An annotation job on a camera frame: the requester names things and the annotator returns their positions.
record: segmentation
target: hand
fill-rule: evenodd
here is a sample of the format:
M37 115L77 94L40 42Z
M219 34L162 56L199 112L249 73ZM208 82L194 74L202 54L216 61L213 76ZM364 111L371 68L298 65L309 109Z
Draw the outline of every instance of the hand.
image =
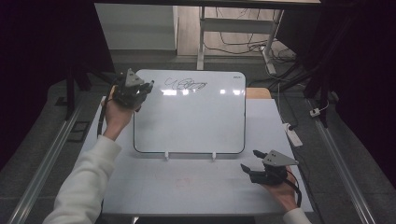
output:
M291 183L295 184L296 180L289 172L288 180ZM282 182L282 184L275 186L262 186L265 187L275 197L275 199L283 206L286 212L289 212L290 210L298 207L295 201L294 189L285 182Z
M117 137L120 135L121 131L128 123L131 121L132 114L141 107L141 105L137 105L136 108L128 109L121 105L118 105L116 102L112 101L113 90L110 93L110 97L108 98L106 105L106 130L103 133L103 136L115 141Z

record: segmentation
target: white wall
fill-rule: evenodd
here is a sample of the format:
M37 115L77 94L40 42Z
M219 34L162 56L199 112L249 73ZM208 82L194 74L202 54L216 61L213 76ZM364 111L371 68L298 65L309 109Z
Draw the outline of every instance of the white wall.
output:
M176 49L172 6L95 4L109 49Z

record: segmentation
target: table surface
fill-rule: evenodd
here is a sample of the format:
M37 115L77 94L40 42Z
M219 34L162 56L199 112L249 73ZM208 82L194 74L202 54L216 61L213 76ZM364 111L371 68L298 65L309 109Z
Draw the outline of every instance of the table surface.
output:
M104 213L128 216L256 216L283 213L280 205L263 187L252 184L240 163L262 170L262 161L252 150L274 149L291 158L290 144L277 113L275 101L265 89L247 89L247 129L245 150L234 157L174 157L142 155L133 149L126 128L117 142L122 151L106 191ZM98 112L81 151L96 142ZM291 170L300 182L302 208L312 212L303 180L296 166Z

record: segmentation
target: handwritten signature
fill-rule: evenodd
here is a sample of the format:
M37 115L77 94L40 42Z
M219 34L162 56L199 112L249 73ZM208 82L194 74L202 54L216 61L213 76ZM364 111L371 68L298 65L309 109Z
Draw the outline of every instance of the handwritten signature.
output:
M172 86L173 90L201 90L206 86L207 82L195 82L192 78L185 78L181 81L169 77L164 83L166 86Z

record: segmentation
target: white sweater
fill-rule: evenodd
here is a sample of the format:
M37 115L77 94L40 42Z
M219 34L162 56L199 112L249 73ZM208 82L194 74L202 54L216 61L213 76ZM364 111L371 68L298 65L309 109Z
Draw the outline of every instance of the white sweater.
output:
M120 150L114 141L100 136L91 150L82 153L62 184L54 210L44 223L94 223L101 211L107 182ZM287 224L310 223L301 208L289 211L283 219Z

